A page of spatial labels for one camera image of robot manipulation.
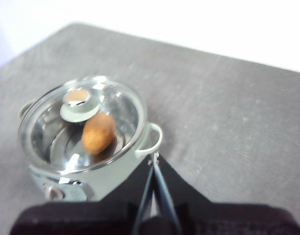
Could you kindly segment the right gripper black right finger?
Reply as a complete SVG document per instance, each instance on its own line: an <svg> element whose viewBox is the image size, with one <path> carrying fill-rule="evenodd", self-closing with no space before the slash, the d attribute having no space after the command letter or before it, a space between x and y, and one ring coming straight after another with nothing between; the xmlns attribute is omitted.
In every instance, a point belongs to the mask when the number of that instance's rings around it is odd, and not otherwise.
<svg viewBox="0 0 300 235"><path fill-rule="evenodd" d="M178 235L195 235L196 219L190 209L211 201L187 183L160 154L153 155L154 188L160 213Z"/></svg>

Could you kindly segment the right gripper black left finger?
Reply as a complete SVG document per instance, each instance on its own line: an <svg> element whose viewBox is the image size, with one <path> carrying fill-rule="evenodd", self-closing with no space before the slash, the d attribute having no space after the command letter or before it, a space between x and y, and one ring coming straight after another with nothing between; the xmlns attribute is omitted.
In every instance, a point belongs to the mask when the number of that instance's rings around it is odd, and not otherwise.
<svg viewBox="0 0 300 235"><path fill-rule="evenodd" d="M118 187L100 202L101 235L154 235L155 217L148 209L152 198L151 155L146 156Z"/></svg>

